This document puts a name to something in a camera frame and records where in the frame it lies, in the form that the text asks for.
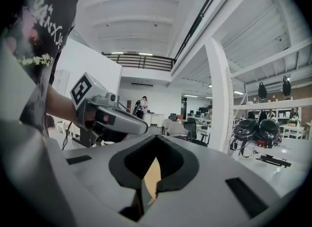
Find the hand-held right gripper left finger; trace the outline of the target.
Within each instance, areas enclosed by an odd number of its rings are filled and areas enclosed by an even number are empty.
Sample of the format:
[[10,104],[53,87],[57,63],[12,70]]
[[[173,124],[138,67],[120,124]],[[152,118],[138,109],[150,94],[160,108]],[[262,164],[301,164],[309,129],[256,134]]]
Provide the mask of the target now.
[[44,226],[148,227],[135,221],[136,191],[121,187],[109,170],[112,156],[137,142],[61,151],[53,138],[20,122],[0,123],[0,166]]

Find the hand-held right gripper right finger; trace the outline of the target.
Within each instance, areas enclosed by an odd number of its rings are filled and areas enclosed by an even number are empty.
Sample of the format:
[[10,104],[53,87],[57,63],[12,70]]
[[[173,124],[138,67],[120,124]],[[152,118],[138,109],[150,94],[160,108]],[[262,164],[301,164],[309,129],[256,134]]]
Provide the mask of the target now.
[[[182,190],[158,194],[140,219],[145,227],[263,226],[278,214],[285,200],[260,176],[220,151],[167,137],[198,159],[199,171]],[[265,205],[252,218],[231,188],[228,179],[239,178]]]

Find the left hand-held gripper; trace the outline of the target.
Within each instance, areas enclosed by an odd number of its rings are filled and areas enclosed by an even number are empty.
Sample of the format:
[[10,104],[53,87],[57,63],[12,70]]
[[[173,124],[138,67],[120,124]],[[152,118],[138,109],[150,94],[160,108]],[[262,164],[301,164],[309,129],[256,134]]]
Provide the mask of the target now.
[[[148,131],[145,121],[115,107],[119,97],[87,72],[73,86],[70,95],[76,110],[76,124],[80,128],[78,143],[86,148],[102,141],[105,128],[135,135]],[[96,112],[96,115],[88,122],[89,112]]]

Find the person's left hand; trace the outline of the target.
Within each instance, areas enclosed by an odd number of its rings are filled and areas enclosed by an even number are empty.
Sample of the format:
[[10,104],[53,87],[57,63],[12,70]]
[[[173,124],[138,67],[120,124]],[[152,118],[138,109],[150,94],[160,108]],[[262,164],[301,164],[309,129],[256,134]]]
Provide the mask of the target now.
[[94,126],[96,117],[96,109],[91,108],[85,111],[84,113],[84,128],[91,129]]

